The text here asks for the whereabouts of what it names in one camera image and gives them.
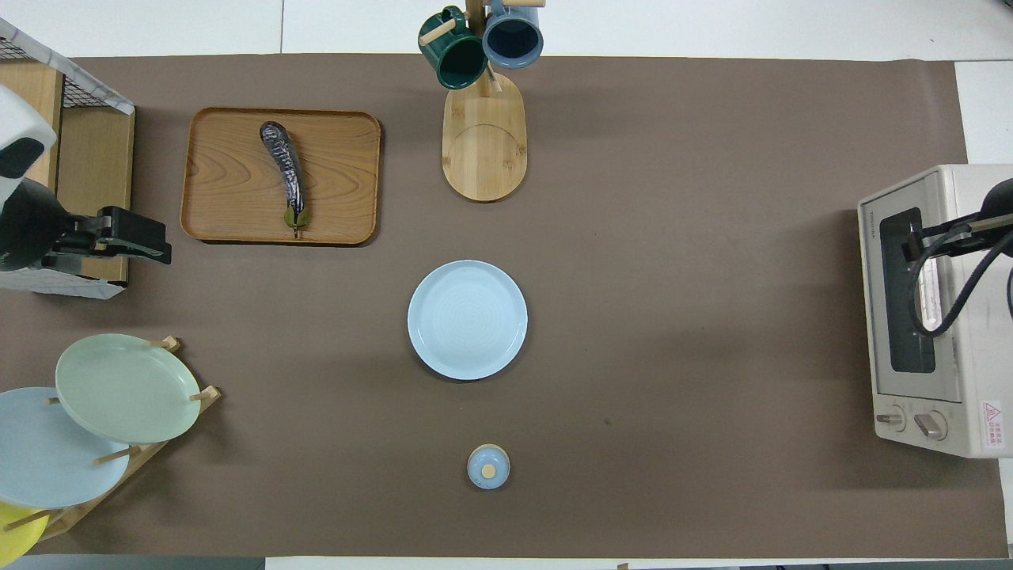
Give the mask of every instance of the green plate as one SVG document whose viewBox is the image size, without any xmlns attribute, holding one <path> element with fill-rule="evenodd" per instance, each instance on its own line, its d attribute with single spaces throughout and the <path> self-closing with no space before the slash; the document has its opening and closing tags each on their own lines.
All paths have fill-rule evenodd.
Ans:
<svg viewBox="0 0 1013 570">
<path fill-rule="evenodd" d="M 57 362 L 57 392 L 81 427 L 121 443 L 157 443 L 197 421 L 201 390 L 165 349 L 127 335 L 96 335 L 70 346 Z"/>
</svg>

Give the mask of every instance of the yellow plate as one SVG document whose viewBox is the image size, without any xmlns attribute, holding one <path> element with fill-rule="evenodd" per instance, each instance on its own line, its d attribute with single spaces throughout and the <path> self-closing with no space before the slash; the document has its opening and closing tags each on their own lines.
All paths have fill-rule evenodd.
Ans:
<svg viewBox="0 0 1013 570">
<path fill-rule="evenodd" d="M 21 555 L 35 546 L 38 538 L 46 531 L 46 524 L 50 521 L 50 517 L 44 516 L 12 531 L 4 531 L 3 527 L 37 510 L 0 503 L 0 567 L 7 566 L 21 558 Z"/>
</svg>

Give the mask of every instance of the green mug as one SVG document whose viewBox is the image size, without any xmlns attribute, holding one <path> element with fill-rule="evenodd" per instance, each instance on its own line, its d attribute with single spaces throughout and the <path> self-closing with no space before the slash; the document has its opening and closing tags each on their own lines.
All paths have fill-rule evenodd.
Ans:
<svg viewBox="0 0 1013 570">
<path fill-rule="evenodd" d="M 448 89 L 463 89 L 482 76 L 488 61 L 482 49 L 482 38 L 468 29 L 464 12 L 457 6 L 447 6 L 443 12 L 430 16 L 418 30 L 421 38 L 434 29 L 454 21 L 454 27 L 418 50 L 437 72 L 440 84 Z"/>
</svg>

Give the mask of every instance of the small lid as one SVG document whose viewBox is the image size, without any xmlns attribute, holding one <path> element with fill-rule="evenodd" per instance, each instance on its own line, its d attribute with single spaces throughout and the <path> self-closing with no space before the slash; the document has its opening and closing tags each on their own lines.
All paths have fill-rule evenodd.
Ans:
<svg viewBox="0 0 1013 570">
<path fill-rule="evenodd" d="M 510 477 L 510 458 L 502 447 L 484 443 L 468 458 L 468 478 L 479 489 L 497 489 Z"/>
</svg>

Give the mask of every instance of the oven window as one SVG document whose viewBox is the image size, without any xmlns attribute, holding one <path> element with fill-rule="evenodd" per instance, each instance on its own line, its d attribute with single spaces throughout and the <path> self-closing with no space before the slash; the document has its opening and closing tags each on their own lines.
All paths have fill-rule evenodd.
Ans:
<svg viewBox="0 0 1013 570">
<path fill-rule="evenodd" d="M 908 311 L 910 265 L 901 248 L 912 229 L 922 229 L 922 212 L 912 208 L 879 222 L 883 255 L 883 290 L 886 296 L 886 327 L 889 332 L 889 359 L 898 373 L 930 374 L 936 370 L 932 339 L 915 332 Z"/>
</svg>

